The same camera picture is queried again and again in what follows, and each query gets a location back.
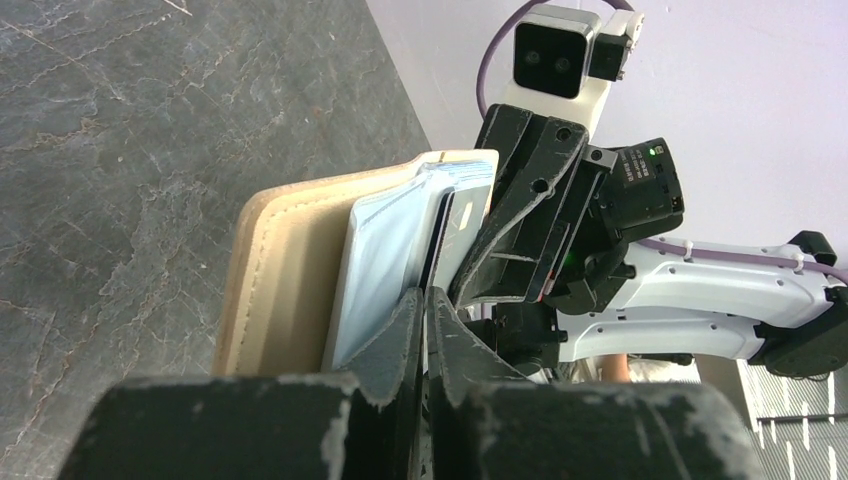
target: leather wallet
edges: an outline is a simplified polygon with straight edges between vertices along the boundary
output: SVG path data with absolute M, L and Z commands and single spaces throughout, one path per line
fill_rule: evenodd
M 254 195 L 236 224 L 212 374 L 319 371 L 354 201 L 409 181 L 424 163 L 497 155 L 427 152 L 397 166 Z

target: gray marble surface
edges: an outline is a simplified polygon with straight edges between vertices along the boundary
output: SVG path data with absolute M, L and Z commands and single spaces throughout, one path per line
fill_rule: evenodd
M 255 192 L 428 148 L 364 0 L 0 11 L 0 478 L 127 376 L 206 372 Z

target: screw hole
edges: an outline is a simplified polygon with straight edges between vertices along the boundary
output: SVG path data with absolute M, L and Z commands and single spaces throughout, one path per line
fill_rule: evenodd
M 559 140 L 560 142 L 568 140 L 568 137 L 570 136 L 571 130 L 567 128 L 560 128 L 559 130 L 557 130 L 557 140 Z
M 548 182 L 546 182 L 543 178 L 533 180 L 533 183 L 530 184 L 530 188 L 536 193 L 545 193 L 548 191 Z

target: camera lens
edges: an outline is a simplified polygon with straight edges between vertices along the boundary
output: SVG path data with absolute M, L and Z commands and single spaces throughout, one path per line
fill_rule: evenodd
M 557 73 L 565 73 L 569 68 L 571 68 L 571 62 L 569 62 L 567 58 L 558 58 L 554 63 L 554 68 Z
M 524 56 L 524 61 L 527 62 L 528 65 L 538 65 L 540 60 L 539 52 L 534 50 L 530 50 L 527 52 L 527 55 Z

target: wallet stitching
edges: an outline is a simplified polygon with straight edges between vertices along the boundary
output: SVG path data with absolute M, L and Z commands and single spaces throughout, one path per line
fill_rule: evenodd
M 321 205 L 321 204 L 330 203 L 330 202 L 340 200 L 340 199 L 347 199 L 347 198 L 355 197 L 356 195 L 360 195 L 362 192 L 363 192 L 362 189 L 358 189 L 358 190 L 355 190 L 353 192 L 349 192 L 347 194 L 335 195 L 335 196 L 332 196 L 332 197 L 323 198 L 321 200 L 313 200 L 311 202 L 304 202 L 304 203 L 298 203 L 296 205 L 291 205 L 291 206 L 285 208 L 284 210 L 280 210 L 279 212 L 272 214 L 271 217 L 268 219 L 268 221 L 265 222 L 266 226 L 265 226 L 265 229 L 262 231 L 262 240 L 261 240 L 261 243 L 259 244 L 259 259 L 257 260 L 256 268 L 253 271 L 253 282 L 251 282 L 251 285 L 250 285 L 250 297 L 247 300 L 247 312 L 245 312 L 245 314 L 244 314 L 244 328 L 242 329 L 242 337 L 241 337 L 241 341 L 239 342 L 240 348 L 239 348 L 238 354 L 236 356 L 236 364 L 234 366 L 235 371 L 233 373 L 238 373 L 239 367 L 241 366 L 241 363 L 242 363 L 241 362 L 242 358 L 243 358 L 242 355 L 241 355 L 242 347 L 244 346 L 244 342 L 247 339 L 247 332 L 248 332 L 248 329 L 249 329 L 249 326 L 250 326 L 250 313 L 251 313 L 251 310 L 253 309 L 253 301 L 256 297 L 256 285 L 259 282 L 259 271 L 264 266 L 264 258 L 265 258 L 264 253 L 266 251 L 265 244 L 266 244 L 266 240 L 268 238 L 268 232 L 271 230 L 271 227 L 270 227 L 271 222 L 275 221 L 278 217 L 289 213 L 290 211 L 297 210 L 297 209 L 302 208 L 302 207 L 308 207 L 308 206 L 312 206 L 312 205 Z

